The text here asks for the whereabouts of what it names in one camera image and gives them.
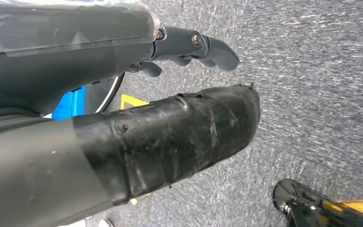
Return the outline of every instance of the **plastic cover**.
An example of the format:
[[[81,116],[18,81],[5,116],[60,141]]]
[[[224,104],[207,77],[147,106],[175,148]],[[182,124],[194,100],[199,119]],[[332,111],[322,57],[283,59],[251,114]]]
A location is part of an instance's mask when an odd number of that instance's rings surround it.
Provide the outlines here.
[[[159,19],[139,0],[0,0],[7,56],[153,42]]]

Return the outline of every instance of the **yellow floor marking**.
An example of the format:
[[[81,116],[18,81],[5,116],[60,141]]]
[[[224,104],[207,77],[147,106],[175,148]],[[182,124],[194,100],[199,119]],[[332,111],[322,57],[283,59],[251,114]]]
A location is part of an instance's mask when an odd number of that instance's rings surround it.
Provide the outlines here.
[[[141,101],[139,99],[136,99],[134,97],[122,94],[120,98],[120,109],[124,110],[125,104],[128,103],[132,106],[142,106],[147,105],[147,102]]]

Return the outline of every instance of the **black electrical tape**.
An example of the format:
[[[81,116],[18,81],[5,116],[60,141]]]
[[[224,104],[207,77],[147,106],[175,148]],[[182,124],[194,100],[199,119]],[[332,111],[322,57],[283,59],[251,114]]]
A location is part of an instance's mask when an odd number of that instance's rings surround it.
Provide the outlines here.
[[[235,85],[74,118],[79,143],[114,205],[190,177],[252,141],[259,96]]]

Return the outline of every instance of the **blue panel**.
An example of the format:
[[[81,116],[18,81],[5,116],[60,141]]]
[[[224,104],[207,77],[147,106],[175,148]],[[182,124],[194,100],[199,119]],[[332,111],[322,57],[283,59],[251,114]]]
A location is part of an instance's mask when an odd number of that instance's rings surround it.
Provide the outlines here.
[[[53,111],[52,118],[59,121],[77,115],[83,115],[85,101],[86,87],[82,87],[75,92],[64,94],[55,111]]]

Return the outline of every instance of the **screw head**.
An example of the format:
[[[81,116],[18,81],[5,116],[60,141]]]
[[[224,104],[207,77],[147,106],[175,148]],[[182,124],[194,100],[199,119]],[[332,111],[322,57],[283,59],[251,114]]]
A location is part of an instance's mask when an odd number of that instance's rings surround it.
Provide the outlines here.
[[[201,36],[197,33],[193,34],[192,36],[192,42],[195,47],[200,47],[202,45],[202,39]]]

